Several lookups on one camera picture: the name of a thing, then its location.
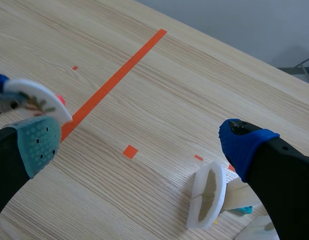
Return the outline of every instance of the blue object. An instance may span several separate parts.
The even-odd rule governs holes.
[[[246,206],[246,207],[242,207],[242,208],[232,209],[231,211],[234,211],[234,212],[243,216],[243,215],[246,215],[246,214],[252,214],[253,207],[252,206]]]
[[[230,121],[240,121],[239,119],[227,119],[219,129],[219,138],[222,151],[227,156],[241,180],[246,183],[246,175],[252,162],[255,152],[262,143],[271,139],[279,138],[278,133],[268,129],[261,129],[243,135],[232,132]]]
[[[17,131],[17,144],[24,168],[32,179],[57,154],[61,127],[51,116],[29,118],[6,127]]]
[[[7,76],[2,75],[2,74],[0,75],[0,94],[3,93],[3,91],[4,91],[4,84],[8,80],[9,80],[9,78]]]

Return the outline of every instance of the wooden table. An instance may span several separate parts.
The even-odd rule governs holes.
[[[228,166],[225,119],[309,155],[309,84],[132,0],[0,0],[0,73],[46,85],[73,114],[159,29],[167,34],[9,202],[0,239],[229,240],[266,214],[223,212],[208,230],[186,229],[194,173]],[[0,116],[0,128],[18,119]]]

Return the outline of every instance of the white disc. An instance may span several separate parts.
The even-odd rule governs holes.
[[[27,98],[18,111],[25,118],[47,115],[54,117],[60,125],[72,121],[72,117],[60,99],[45,86],[27,80],[14,79],[4,83],[4,93],[19,93]]]

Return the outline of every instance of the small orange tape square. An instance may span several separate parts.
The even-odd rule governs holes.
[[[131,145],[128,145],[126,149],[123,151],[123,155],[125,155],[129,159],[133,159],[133,157],[136,155],[138,152],[138,149],[134,148]]]
[[[231,165],[231,164],[229,164],[229,170],[231,170],[231,171],[233,171],[233,172],[236,172],[236,170],[235,170],[235,168]]]

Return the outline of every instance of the teal gripper pad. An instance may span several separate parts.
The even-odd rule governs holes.
[[[51,116],[37,116],[6,127],[17,131],[17,144],[24,168],[33,179],[58,152],[61,127]]]

